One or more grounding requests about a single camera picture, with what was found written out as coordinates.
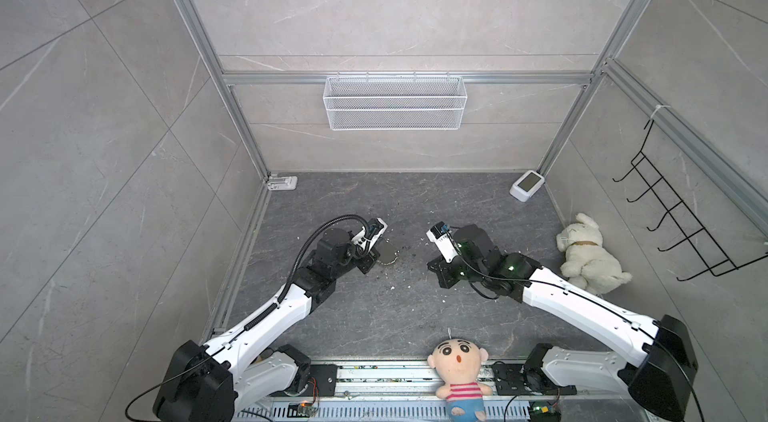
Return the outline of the red-handled metal key ring holder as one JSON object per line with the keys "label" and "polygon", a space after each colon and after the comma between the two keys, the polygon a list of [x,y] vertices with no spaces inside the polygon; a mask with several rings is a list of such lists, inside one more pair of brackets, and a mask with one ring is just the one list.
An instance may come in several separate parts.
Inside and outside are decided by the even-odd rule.
{"label": "red-handled metal key ring holder", "polygon": [[379,241],[375,249],[378,252],[376,261],[381,266],[393,265],[399,257],[399,249],[388,241]]}

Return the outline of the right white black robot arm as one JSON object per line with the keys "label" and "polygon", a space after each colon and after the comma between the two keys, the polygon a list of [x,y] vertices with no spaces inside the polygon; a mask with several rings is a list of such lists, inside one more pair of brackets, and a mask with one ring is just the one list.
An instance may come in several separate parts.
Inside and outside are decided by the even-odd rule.
{"label": "right white black robot arm", "polygon": [[538,344],[523,371],[533,391],[560,386],[613,391],[666,421],[683,420],[688,404],[698,400],[693,385],[699,364],[681,320],[670,315],[653,319],[607,302],[524,254],[503,253],[475,224],[452,232],[439,222],[426,235],[440,252],[427,267],[441,287],[461,280],[479,282],[498,296],[564,320],[606,346],[606,351],[594,352]]}

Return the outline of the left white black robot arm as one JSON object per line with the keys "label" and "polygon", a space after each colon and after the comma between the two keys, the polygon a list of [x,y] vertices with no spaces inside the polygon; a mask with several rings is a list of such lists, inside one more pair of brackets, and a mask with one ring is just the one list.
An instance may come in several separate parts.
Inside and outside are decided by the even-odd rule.
{"label": "left white black robot arm", "polygon": [[323,224],[302,246],[287,281],[264,305],[203,344],[187,341],[173,354],[152,412],[161,421],[230,421],[278,392],[298,393],[309,379],[310,359],[272,343],[327,300],[337,280],[377,262],[387,225],[373,218],[357,233]]}

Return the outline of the black-haired plush doll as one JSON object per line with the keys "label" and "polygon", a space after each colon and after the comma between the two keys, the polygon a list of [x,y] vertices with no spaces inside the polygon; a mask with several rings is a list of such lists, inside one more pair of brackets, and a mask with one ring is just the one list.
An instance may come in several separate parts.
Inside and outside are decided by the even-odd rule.
{"label": "black-haired plush doll", "polygon": [[436,396],[446,403],[451,421],[486,421],[484,398],[492,388],[478,381],[486,349],[464,339],[441,342],[428,356],[427,362],[443,381]]}

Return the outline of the white digital clock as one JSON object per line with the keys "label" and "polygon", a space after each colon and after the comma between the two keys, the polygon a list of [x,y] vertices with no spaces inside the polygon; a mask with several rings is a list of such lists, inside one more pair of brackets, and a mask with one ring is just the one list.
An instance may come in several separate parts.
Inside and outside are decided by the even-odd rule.
{"label": "white digital clock", "polygon": [[528,202],[540,188],[542,188],[545,178],[535,170],[527,170],[512,186],[510,195],[520,202]]}

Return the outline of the white plush dog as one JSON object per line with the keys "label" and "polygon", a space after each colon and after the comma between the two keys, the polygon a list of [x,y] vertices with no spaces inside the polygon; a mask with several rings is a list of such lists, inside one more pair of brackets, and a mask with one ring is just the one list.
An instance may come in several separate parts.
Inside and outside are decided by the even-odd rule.
{"label": "white plush dog", "polygon": [[619,260],[603,247],[599,225],[585,213],[578,213],[575,222],[557,234],[556,245],[565,254],[562,276],[591,294],[607,294],[632,280]]}

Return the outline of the white wall bracket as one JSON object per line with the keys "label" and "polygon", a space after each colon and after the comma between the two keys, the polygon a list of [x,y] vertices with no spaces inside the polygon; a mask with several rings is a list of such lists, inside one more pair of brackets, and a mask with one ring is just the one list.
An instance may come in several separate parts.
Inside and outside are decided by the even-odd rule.
{"label": "white wall bracket", "polygon": [[267,189],[270,191],[291,191],[296,190],[298,184],[298,177],[295,175],[290,176],[276,176],[272,175],[266,182]]}

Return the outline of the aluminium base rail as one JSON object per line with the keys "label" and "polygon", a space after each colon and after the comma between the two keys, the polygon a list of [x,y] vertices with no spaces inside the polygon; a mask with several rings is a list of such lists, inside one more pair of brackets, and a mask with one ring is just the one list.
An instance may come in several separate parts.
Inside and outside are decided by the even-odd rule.
{"label": "aluminium base rail", "polygon": [[[631,398],[597,389],[529,389],[523,363],[494,361],[480,381],[489,421],[656,421]],[[436,396],[442,381],[423,360],[320,360],[300,395],[277,393],[251,404],[236,421],[448,421]]]}

